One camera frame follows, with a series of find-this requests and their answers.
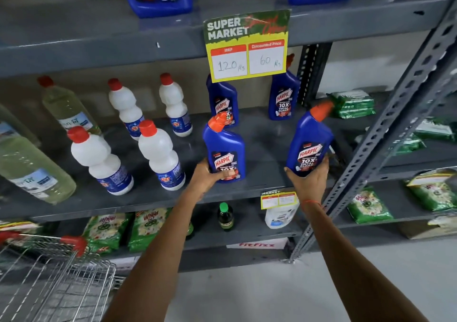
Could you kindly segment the small yellow price tag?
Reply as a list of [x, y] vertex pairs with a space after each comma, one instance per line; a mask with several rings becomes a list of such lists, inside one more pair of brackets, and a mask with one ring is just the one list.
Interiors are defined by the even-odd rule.
[[262, 210], [288, 207], [298, 203], [298, 197], [294, 191], [272, 190], [263, 192], [260, 196], [260, 208]]

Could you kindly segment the green yellow price sign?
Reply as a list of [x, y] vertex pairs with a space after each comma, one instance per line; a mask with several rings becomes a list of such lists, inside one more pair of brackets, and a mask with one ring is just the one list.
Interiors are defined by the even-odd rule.
[[287, 70], [291, 9], [234, 14], [203, 22], [213, 83]]

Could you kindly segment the stack of green packets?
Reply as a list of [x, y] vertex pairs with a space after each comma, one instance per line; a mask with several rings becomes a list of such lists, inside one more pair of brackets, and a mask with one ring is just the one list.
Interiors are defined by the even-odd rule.
[[365, 91], [355, 89], [327, 94], [334, 104], [332, 116], [340, 119], [353, 119], [374, 115], [374, 99]]

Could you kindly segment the white red-capped cleaner bottle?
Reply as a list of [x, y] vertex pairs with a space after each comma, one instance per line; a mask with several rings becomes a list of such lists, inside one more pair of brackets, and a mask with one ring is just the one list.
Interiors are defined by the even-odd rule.
[[132, 139], [138, 141], [141, 136], [140, 123], [145, 120], [142, 110], [136, 105], [136, 97], [131, 89], [123, 86], [117, 78], [108, 80], [109, 101], [119, 112], [119, 118]]
[[173, 149], [171, 137], [163, 129], [157, 128], [152, 120], [141, 121], [139, 129], [139, 150], [156, 173], [161, 186], [169, 191], [179, 190], [186, 182], [186, 175]]
[[133, 188], [134, 178], [102, 136], [91, 134], [82, 126], [69, 129], [67, 136], [72, 141], [73, 158], [87, 167], [89, 174], [110, 194], [124, 195]]
[[182, 88], [178, 83], [174, 82], [169, 73], [162, 73], [160, 80], [159, 96], [162, 103], [166, 106], [165, 111], [169, 117], [174, 134], [178, 137], [191, 135], [193, 127], [188, 108], [184, 103]]

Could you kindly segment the blue toilet cleaner bottle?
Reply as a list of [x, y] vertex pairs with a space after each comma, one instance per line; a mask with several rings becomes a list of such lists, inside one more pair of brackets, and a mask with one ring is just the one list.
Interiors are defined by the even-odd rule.
[[235, 127], [239, 124], [238, 94], [235, 87], [228, 82], [212, 82], [208, 75], [206, 86], [209, 92], [211, 115], [214, 117], [220, 112], [226, 112], [226, 127]]
[[241, 135], [225, 130], [227, 112], [213, 116], [203, 129], [211, 173], [233, 170], [220, 182], [234, 182], [246, 177], [245, 143]]
[[293, 115], [293, 109], [298, 99], [300, 80], [289, 71], [295, 54], [288, 54], [286, 72], [272, 75], [268, 115], [272, 121], [283, 121]]
[[334, 139], [331, 129], [323, 123], [333, 107], [331, 101], [322, 102], [298, 121], [286, 162], [295, 175], [305, 178], [322, 162]]

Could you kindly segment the green white packet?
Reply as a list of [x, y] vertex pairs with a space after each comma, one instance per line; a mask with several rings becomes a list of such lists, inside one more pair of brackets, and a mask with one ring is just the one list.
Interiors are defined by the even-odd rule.
[[427, 117], [417, 126], [414, 134], [421, 139], [457, 142], [457, 121]]
[[397, 149], [393, 156], [412, 153], [423, 148], [426, 148], [425, 143], [413, 132], [403, 141], [402, 145]]

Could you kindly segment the grey metal shelf rack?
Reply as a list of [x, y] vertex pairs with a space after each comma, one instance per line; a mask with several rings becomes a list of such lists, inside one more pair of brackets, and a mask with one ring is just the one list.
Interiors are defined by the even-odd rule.
[[[443, 116], [444, 120], [452, 122], [457, 121], [457, 92], [447, 95], [432, 111], [432, 115]], [[346, 120], [328, 117], [324, 120], [334, 133], [335, 143], [332, 147], [343, 165], [346, 164], [346, 159], [351, 158], [357, 147], [355, 138], [364, 134], [365, 128], [372, 124], [374, 118], [375, 115]], [[419, 199], [405, 187], [404, 181], [419, 173], [457, 167], [457, 143], [426, 139], [425, 146], [411, 153], [390, 157], [377, 175], [368, 180], [367, 185], [372, 187], [384, 202], [393, 215], [393, 220], [357, 224], [344, 207], [338, 215], [334, 213], [332, 216], [336, 226], [347, 231], [346, 233], [355, 240], [367, 240], [367, 244], [381, 244], [384, 241], [389, 243], [406, 239], [397, 228], [399, 223], [431, 220], [434, 216], [455, 214], [455, 209], [437, 212], [424, 209]]]
[[[172, 207], [180, 191], [161, 187], [138, 145], [108, 101], [107, 81], [118, 78], [137, 97], [146, 118], [167, 131], [186, 174], [206, 155], [202, 131], [211, 111], [206, 79], [209, 64], [203, 22], [234, 14], [291, 9], [289, 42], [299, 48], [294, 63], [303, 75], [292, 119], [272, 121], [267, 104], [271, 76], [232, 81], [238, 89], [240, 123], [231, 131], [245, 142], [246, 177], [216, 184], [203, 197], [192, 223], [182, 271], [293, 260], [314, 242], [302, 212], [291, 224], [269, 229], [260, 209], [263, 192], [291, 187], [283, 167], [300, 117], [317, 103], [328, 57], [342, 42], [350, 51], [336, 62], [336, 90], [374, 91], [374, 121], [355, 138], [346, 164], [331, 158], [326, 208], [374, 178], [388, 157], [399, 126], [425, 117], [420, 103], [450, 83], [457, 66], [457, 0], [345, 0], [289, 6], [288, 0], [193, 0], [191, 13], [139, 19], [127, 0], [0, 0], [0, 101], [41, 141], [41, 150], [66, 171], [77, 189], [52, 205], [0, 176], [0, 219], [36, 223], [61, 221], [61, 235], [82, 231], [95, 215]], [[184, 94], [192, 123], [186, 137], [174, 134], [159, 96], [160, 75], [171, 74]], [[70, 153], [65, 130], [44, 108], [37, 78], [48, 75], [71, 89], [98, 122], [112, 151], [134, 178], [125, 195], [109, 194]], [[233, 208], [234, 227], [218, 222], [219, 204]], [[288, 238], [283, 250], [228, 249], [226, 245]]]

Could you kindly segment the white box red print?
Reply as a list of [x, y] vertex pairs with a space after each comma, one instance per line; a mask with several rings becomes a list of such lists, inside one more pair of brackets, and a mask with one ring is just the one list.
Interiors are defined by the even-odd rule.
[[276, 238], [254, 242], [244, 242], [226, 245], [228, 249], [260, 249], [260, 250], [283, 250], [289, 243], [288, 238]]

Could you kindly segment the person's right hand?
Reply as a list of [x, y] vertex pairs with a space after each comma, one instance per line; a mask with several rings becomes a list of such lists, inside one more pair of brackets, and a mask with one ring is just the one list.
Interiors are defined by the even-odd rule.
[[299, 178], [299, 182], [292, 182], [299, 202], [301, 200], [316, 200], [320, 203], [327, 186], [329, 170], [328, 154], [322, 162], [308, 176]]

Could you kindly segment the brown cardboard box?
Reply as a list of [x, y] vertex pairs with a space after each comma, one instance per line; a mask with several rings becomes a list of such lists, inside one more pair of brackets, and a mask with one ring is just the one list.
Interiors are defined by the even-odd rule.
[[457, 215], [438, 216], [431, 220], [400, 222], [399, 231], [409, 240], [423, 240], [457, 235]]

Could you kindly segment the clear yellowish liquid bottle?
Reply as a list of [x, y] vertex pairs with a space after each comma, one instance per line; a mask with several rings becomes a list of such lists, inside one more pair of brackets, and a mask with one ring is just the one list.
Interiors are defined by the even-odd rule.
[[52, 205], [71, 197], [77, 188], [68, 173], [20, 135], [0, 135], [0, 176]]
[[91, 134], [102, 135], [99, 125], [73, 91], [56, 85], [46, 75], [38, 77], [37, 82], [43, 87], [44, 107], [66, 131], [82, 126]]
[[21, 135], [27, 138], [36, 147], [41, 146], [39, 138], [0, 103], [0, 137], [15, 135]]

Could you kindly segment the white refill pouch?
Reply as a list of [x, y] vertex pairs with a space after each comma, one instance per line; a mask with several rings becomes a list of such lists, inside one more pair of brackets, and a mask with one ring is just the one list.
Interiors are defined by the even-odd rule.
[[278, 206], [266, 210], [265, 223], [270, 229], [279, 229], [287, 226], [294, 218], [299, 204]]

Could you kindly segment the person's right forearm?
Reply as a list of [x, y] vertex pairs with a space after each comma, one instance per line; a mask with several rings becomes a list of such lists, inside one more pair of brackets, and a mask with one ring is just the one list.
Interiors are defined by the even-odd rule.
[[421, 311], [364, 257], [323, 208], [300, 205], [351, 322], [429, 322]]

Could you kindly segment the person's left forearm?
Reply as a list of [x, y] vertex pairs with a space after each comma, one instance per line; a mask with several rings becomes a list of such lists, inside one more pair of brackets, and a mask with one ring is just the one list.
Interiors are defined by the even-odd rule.
[[101, 322], [164, 322], [192, 212], [208, 189], [189, 186], [117, 291]]

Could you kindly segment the green detergent powder bag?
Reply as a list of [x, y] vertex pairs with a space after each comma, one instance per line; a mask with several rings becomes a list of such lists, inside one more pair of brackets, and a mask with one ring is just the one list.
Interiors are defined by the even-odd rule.
[[357, 224], [394, 219], [371, 186], [364, 187], [347, 205], [347, 210]]
[[424, 209], [437, 212], [457, 210], [457, 187], [449, 184], [453, 179], [457, 179], [457, 167], [429, 170], [403, 183]]
[[132, 253], [147, 249], [167, 220], [172, 208], [137, 211], [131, 230], [128, 248]]
[[91, 217], [82, 233], [89, 252], [103, 255], [118, 250], [132, 216], [132, 213], [115, 213]]

